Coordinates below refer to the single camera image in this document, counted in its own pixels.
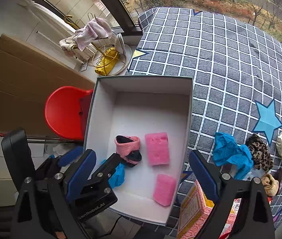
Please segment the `pink black knitted sock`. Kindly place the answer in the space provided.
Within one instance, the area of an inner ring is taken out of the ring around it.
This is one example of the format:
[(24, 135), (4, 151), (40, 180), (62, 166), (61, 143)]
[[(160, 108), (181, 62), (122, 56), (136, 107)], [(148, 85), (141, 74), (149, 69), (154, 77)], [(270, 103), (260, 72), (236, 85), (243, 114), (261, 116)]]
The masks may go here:
[(118, 135), (114, 142), (116, 144), (116, 153), (120, 155), (121, 162), (125, 166), (133, 168), (142, 160), (140, 138), (137, 136)]

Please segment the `pink sponge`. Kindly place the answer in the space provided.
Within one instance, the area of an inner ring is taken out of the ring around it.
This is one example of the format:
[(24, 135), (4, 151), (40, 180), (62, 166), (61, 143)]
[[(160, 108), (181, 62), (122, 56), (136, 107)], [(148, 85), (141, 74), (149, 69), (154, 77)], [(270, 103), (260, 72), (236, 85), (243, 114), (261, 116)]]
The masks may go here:
[(168, 165), (170, 150), (166, 132), (145, 135), (146, 153), (151, 166)]
[(175, 189), (175, 178), (166, 174), (158, 174), (153, 192), (154, 201), (161, 206), (169, 206), (172, 202)]

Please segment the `leopard print scrunchie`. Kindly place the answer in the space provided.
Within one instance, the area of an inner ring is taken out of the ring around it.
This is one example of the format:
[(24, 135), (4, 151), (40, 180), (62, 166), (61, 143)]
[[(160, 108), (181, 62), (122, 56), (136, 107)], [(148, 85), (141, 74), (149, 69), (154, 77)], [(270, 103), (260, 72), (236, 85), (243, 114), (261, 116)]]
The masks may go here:
[(245, 145), (251, 153), (254, 167), (258, 170), (262, 169), (265, 173), (268, 173), (273, 167), (273, 159), (266, 143), (254, 133), (247, 138)]

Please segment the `blue cloth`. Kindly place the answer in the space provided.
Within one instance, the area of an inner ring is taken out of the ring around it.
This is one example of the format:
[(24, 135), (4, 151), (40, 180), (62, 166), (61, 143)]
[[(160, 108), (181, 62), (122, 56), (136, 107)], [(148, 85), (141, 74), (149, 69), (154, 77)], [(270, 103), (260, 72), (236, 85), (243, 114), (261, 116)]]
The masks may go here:
[(238, 145), (232, 135), (223, 132), (215, 133), (213, 162), (216, 166), (232, 164), (236, 166), (236, 180), (243, 180), (253, 167), (250, 150), (246, 145)]
[(120, 160), (120, 164), (116, 167), (115, 173), (108, 179), (110, 187), (120, 187), (125, 181), (125, 165), (124, 160)]

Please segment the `beige rolled sock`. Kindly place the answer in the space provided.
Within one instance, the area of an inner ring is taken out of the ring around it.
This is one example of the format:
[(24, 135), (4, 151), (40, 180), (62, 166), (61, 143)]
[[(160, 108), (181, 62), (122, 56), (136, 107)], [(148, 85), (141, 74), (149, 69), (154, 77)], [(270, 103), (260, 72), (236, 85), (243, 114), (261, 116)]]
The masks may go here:
[(265, 174), (261, 178), (261, 182), (267, 196), (274, 197), (277, 194), (279, 190), (279, 182), (271, 174)]

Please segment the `red plastic chair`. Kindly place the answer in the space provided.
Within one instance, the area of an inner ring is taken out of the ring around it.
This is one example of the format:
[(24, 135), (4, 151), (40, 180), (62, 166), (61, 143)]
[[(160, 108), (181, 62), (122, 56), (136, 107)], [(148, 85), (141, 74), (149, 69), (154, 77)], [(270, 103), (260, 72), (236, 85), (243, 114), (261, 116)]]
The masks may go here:
[(45, 103), (45, 120), (59, 137), (83, 141), (93, 90), (63, 86), (55, 90)]

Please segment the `light blue fluffy scrunchie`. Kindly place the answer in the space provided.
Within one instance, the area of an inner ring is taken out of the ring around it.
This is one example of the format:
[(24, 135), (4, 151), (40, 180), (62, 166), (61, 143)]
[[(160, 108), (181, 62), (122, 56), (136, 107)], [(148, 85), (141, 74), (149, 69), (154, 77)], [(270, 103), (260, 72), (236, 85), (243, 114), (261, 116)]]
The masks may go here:
[(251, 168), (249, 173), (244, 177), (245, 181), (251, 181), (254, 177), (262, 178), (265, 175), (265, 171), (261, 169)]

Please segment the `pink patterned carton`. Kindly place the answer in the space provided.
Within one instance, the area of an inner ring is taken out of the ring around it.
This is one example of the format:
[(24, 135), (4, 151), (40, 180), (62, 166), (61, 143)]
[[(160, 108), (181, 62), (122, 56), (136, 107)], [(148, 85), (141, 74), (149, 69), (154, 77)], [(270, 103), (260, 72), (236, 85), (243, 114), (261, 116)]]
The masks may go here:
[[(230, 214), (219, 238), (228, 238), (240, 203), (241, 199), (234, 199)], [(195, 238), (213, 207), (214, 203), (207, 199), (199, 182), (195, 180), (185, 199), (181, 202), (177, 238)]]

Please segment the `green white storage box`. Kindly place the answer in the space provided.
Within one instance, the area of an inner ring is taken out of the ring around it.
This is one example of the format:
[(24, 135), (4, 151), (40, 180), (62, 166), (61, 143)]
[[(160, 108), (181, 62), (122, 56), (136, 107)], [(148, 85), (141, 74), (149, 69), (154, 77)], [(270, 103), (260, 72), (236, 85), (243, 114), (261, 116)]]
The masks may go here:
[[(84, 145), (97, 155), (97, 164), (116, 151), (118, 135), (140, 139), (142, 160), (125, 170), (125, 181), (114, 189), (118, 214), (147, 223), (165, 225), (171, 206), (153, 200), (159, 174), (180, 180), (191, 126), (193, 79), (166, 75), (99, 77), (88, 115)], [(145, 135), (165, 132), (170, 163), (151, 166)]]

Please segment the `brown cardboard sheet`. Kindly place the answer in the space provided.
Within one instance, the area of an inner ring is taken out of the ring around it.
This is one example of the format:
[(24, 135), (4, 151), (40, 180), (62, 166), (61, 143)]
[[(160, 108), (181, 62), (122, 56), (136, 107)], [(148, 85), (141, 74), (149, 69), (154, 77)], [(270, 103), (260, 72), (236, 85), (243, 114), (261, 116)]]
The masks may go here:
[(89, 90), (95, 83), (24, 41), (0, 36), (1, 132), (21, 127), (30, 135), (53, 135), (44, 107), (50, 94), (63, 86)]

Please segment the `yellow bag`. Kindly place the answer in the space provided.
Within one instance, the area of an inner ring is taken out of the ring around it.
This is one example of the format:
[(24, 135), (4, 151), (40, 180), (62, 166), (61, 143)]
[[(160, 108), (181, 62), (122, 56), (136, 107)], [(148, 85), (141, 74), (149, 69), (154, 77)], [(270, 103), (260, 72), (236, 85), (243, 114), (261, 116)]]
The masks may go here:
[(105, 55), (98, 61), (95, 73), (100, 76), (108, 76), (115, 67), (118, 59), (119, 53), (114, 47), (107, 49)]

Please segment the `grey checked star blanket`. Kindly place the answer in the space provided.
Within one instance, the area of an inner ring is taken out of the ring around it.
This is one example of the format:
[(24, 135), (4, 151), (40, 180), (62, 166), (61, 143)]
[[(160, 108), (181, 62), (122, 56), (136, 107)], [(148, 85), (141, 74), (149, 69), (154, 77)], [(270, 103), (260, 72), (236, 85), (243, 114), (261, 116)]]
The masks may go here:
[[(258, 122), (257, 103), (275, 104), (282, 122), (282, 43), (234, 18), (193, 9), (158, 7), (138, 16), (142, 56), (129, 75), (193, 79), (188, 149), (212, 162), (216, 132), (243, 144)], [(282, 168), (276, 139), (268, 144), (273, 171)], [(282, 191), (271, 203), (275, 227), (282, 223)]]

